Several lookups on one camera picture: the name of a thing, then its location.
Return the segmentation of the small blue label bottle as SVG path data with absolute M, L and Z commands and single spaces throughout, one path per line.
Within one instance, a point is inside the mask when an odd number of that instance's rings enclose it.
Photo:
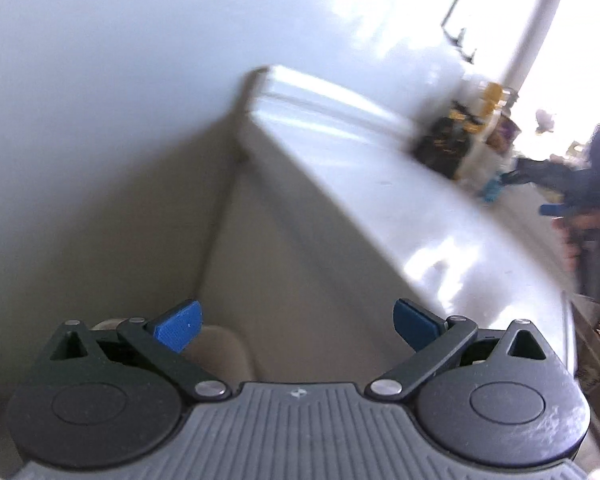
M 501 192 L 504 190 L 505 186 L 502 177 L 503 174 L 501 172 L 498 172 L 494 177 L 492 177 L 488 182 L 486 182 L 479 194 L 483 203 L 493 204 L 500 197 Z

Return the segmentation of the hanging garlic bunch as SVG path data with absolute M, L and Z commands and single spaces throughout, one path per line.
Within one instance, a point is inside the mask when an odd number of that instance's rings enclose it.
M 554 125 L 555 125 L 554 118 L 546 110 L 537 110 L 535 112 L 535 121 L 536 121 L 536 127 L 535 127 L 536 134 L 543 134 L 543 133 L 554 131 Z

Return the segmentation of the purple instant noodle cup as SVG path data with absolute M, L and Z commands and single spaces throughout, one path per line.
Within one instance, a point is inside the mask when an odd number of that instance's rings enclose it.
M 486 145 L 496 154 L 504 156 L 512 148 L 519 133 L 520 128 L 516 122 L 506 115 L 501 115 L 490 136 L 486 138 Z

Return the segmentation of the yellow cap white bottle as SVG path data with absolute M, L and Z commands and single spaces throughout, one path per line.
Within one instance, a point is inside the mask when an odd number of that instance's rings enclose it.
M 480 93 L 470 103 L 466 119 L 470 147 L 457 170 L 458 180 L 467 180 L 478 165 L 486 149 L 486 138 L 493 131 L 506 102 L 505 93 L 501 84 L 490 81 L 480 87 Z

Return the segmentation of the black bottle gold collar right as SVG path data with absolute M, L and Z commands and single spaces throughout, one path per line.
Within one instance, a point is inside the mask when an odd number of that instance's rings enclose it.
M 448 147 L 445 149 L 448 158 L 445 163 L 445 177 L 455 179 L 460 164 L 464 162 L 482 126 L 483 121 L 474 115 L 460 114 L 460 112 L 454 115 Z

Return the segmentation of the black bottle gold collar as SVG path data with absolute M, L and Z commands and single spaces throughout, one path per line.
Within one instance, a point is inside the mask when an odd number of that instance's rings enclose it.
M 461 124 L 457 114 L 438 118 L 417 142 L 413 150 L 414 159 L 443 174 Z
M 460 114 L 460 112 L 454 115 L 448 147 L 445 149 L 448 158 L 445 163 L 445 177 L 455 179 L 460 164 L 464 162 L 482 126 L 483 121 L 474 115 Z

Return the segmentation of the black bottle gold collar left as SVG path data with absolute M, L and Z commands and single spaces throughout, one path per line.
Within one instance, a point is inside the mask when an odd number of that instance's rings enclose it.
M 414 159 L 443 174 L 461 124 L 457 114 L 438 118 L 417 142 L 413 150 Z

